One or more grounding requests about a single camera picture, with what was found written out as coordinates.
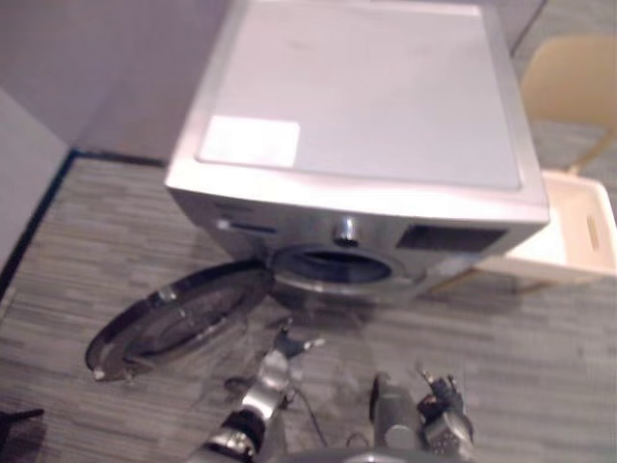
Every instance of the cable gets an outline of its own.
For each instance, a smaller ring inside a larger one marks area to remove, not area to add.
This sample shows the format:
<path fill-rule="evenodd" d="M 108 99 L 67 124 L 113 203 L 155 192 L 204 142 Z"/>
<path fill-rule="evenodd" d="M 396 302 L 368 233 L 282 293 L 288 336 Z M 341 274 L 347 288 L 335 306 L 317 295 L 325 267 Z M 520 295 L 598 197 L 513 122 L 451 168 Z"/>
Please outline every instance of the cable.
<path fill-rule="evenodd" d="M 328 446 L 328 442 L 326 441 L 326 438 L 324 437 L 323 432 L 321 432 L 321 427 L 319 427 L 319 422 L 317 422 L 317 417 L 315 417 L 315 414 L 313 413 L 312 408 L 310 407 L 309 400 L 307 399 L 305 394 L 299 388 L 294 388 L 294 391 L 302 399 L 302 401 L 305 403 L 305 406 L 307 407 L 308 415 L 310 416 L 310 420 L 312 421 L 312 425 L 315 428 L 315 432 L 317 433 L 317 436 L 319 436 L 319 440 L 321 441 L 321 445 L 323 447 L 327 447 Z"/>
<path fill-rule="evenodd" d="M 361 432 L 352 432 L 347 438 L 347 440 L 345 441 L 345 447 L 351 447 L 351 443 L 354 440 L 354 438 L 358 438 L 361 441 L 363 441 L 365 447 L 370 447 L 370 443 L 368 442 L 368 439 L 366 439 L 366 436 L 363 435 Z"/>
<path fill-rule="evenodd" d="M 227 392 L 233 393 L 235 395 L 242 395 L 251 387 L 251 383 L 255 380 L 254 377 L 243 377 L 243 376 L 231 376 L 225 380 L 224 388 Z M 309 400 L 307 396 L 300 390 L 298 387 L 294 387 L 295 393 L 302 399 L 305 403 L 305 407 L 307 408 L 308 415 L 310 416 L 310 421 L 312 422 L 313 427 L 315 428 L 315 432 L 319 437 L 319 441 L 323 447 L 328 446 L 328 442 L 324 437 L 323 432 L 321 431 L 321 427 L 319 426 L 319 422 L 317 422 L 317 417 L 315 417 L 314 412 L 312 411 L 312 407 L 310 406 Z"/>

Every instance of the gray carpet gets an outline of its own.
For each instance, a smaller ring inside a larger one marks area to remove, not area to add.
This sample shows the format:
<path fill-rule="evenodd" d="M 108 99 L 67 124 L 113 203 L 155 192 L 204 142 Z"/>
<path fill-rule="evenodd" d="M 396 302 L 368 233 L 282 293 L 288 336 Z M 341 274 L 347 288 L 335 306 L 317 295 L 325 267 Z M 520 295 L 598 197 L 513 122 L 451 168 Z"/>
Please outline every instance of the gray carpet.
<path fill-rule="evenodd" d="M 0 409 L 46 410 L 42 422 L 15 429 L 6 461 L 182 461 L 229 411 L 224 378 L 254 368 L 254 354 L 288 315 L 268 299 L 239 342 L 221 342 L 133 384 L 93 381 L 83 354 L 111 317 L 156 287 L 227 259 L 176 209 L 162 180 L 158 169 L 94 160 L 77 161 L 67 176 L 0 324 Z M 329 342 L 303 361 L 304 388 L 329 442 L 368 433 L 377 369 L 420 399 L 426 388 L 413 370 L 421 361 L 459 376 L 479 462 L 614 462 L 615 284 L 525 298 L 511 296 L 510 284 L 486 277 L 406 307 L 296 315 L 300 335 Z M 301 403 L 285 422 L 291 449 L 318 445 Z"/>

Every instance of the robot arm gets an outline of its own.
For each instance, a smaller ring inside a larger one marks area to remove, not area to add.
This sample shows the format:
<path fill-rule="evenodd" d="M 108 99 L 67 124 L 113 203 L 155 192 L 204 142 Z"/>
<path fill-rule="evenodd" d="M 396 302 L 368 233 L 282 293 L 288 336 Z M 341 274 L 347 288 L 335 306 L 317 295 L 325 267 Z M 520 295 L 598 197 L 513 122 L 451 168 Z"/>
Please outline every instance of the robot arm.
<path fill-rule="evenodd" d="M 195 451 L 187 463 L 446 463 L 471 460 L 473 428 L 454 378 L 421 374 L 431 393 L 416 404 L 385 373 L 375 377 L 369 418 L 372 449 L 320 449 L 285 453 L 279 412 L 294 395 L 289 360 L 323 340 L 297 341 L 281 327 L 251 388 L 238 408 Z"/>
<path fill-rule="evenodd" d="M 274 447 L 285 448 L 284 434 L 272 435 L 280 424 L 280 410 L 294 394 L 289 360 L 324 344 L 321 339 L 292 340 L 288 336 L 289 325 L 290 322 L 287 322 L 277 333 L 272 349 L 262 359 L 255 381 L 238 408 L 228 415 L 221 427 L 191 455 L 187 463 L 263 461 L 266 458 L 262 453 L 270 453 L 263 451 L 266 440 L 273 438 L 280 440 L 274 443 Z"/>

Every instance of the chair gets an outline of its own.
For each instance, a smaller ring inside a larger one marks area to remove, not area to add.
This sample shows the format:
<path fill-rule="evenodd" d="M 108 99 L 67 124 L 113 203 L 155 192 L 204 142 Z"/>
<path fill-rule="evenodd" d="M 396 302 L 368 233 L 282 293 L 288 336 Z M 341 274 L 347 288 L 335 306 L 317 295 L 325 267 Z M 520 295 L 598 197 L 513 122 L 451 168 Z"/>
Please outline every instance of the chair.
<path fill-rule="evenodd" d="M 546 227 L 436 290 L 478 271 L 534 280 L 517 292 L 617 277 L 617 230 L 608 195 L 600 182 L 577 176 L 617 136 L 617 38 L 547 41 L 531 60 L 521 91 L 531 121 L 593 124 L 605 135 L 566 172 L 543 171 L 550 203 Z"/>
<path fill-rule="evenodd" d="M 527 67 L 521 94 L 531 121 L 590 124 L 605 130 L 568 170 L 580 173 L 617 138 L 617 38 L 571 36 L 545 42 Z"/>

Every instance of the white wall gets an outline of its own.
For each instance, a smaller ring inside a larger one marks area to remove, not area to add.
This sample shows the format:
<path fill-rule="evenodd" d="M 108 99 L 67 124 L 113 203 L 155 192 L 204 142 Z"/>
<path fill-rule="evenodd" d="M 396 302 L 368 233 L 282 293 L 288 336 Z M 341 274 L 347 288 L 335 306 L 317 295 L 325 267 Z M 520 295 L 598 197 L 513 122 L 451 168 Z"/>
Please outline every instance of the white wall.
<path fill-rule="evenodd" d="M 66 153 L 64 142 L 0 89 L 0 269 Z"/>
<path fill-rule="evenodd" d="M 0 0 L 0 87 L 69 145 L 166 159 L 227 0 Z"/>

